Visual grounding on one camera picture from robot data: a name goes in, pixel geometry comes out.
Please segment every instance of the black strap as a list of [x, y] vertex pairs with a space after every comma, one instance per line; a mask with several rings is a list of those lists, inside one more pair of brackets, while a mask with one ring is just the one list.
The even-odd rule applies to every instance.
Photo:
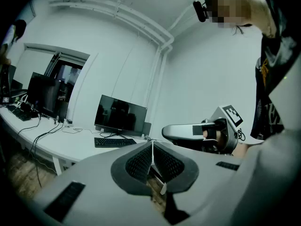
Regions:
[[208, 132], [208, 136], [206, 137], [206, 139], [214, 139], [214, 140], [216, 140], [216, 130], [208, 128], [207, 132]]

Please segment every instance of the black monitor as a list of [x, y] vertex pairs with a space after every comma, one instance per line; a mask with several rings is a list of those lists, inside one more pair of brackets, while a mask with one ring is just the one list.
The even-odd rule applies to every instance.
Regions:
[[11, 86], [10, 86], [11, 90], [22, 89], [22, 87], [23, 87], [22, 83], [20, 83], [20, 82], [18, 82], [16, 80], [12, 80]]
[[59, 80], [33, 72], [28, 86], [27, 101], [36, 110], [55, 118], [57, 114], [55, 103], [60, 85]]
[[95, 125], [108, 132], [142, 135], [147, 108], [102, 95]]

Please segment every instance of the black keyboard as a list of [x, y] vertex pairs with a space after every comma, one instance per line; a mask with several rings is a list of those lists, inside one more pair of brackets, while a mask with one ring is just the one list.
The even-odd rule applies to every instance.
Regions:
[[136, 142], [133, 139], [108, 139], [95, 137], [94, 144], [97, 148], [119, 148], [136, 144]]
[[7, 105], [7, 109], [22, 121], [29, 121], [32, 118], [30, 112], [21, 111], [20, 108], [14, 105]]

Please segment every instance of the monitor stand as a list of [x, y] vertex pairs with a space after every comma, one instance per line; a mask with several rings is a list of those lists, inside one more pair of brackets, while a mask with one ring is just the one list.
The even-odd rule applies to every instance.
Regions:
[[110, 136], [108, 136], [108, 137], [105, 137], [105, 138], [114, 137], [114, 136], [121, 136], [121, 137], [124, 138], [124, 139], [128, 139], [128, 138], [126, 138], [124, 135], [120, 134], [119, 131], [117, 131], [115, 134], [112, 134], [112, 135], [110, 135]]

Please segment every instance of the black sticker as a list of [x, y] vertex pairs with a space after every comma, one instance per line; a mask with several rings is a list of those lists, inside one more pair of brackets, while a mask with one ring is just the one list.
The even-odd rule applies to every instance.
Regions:
[[55, 220], [62, 222], [85, 186], [86, 185], [82, 183], [71, 182], [60, 195], [47, 206], [44, 212]]
[[234, 171], [237, 171], [238, 168], [239, 168], [239, 165], [228, 163], [228, 162], [224, 162], [224, 161], [220, 161], [216, 165], [220, 166], [222, 168], [227, 168], [227, 169], [234, 170]]
[[202, 126], [192, 126], [192, 134], [194, 136], [202, 136], [203, 135]]
[[233, 106], [229, 105], [222, 109], [230, 117], [235, 127], [239, 126], [243, 122], [243, 119], [239, 116], [239, 114], [236, 112]]

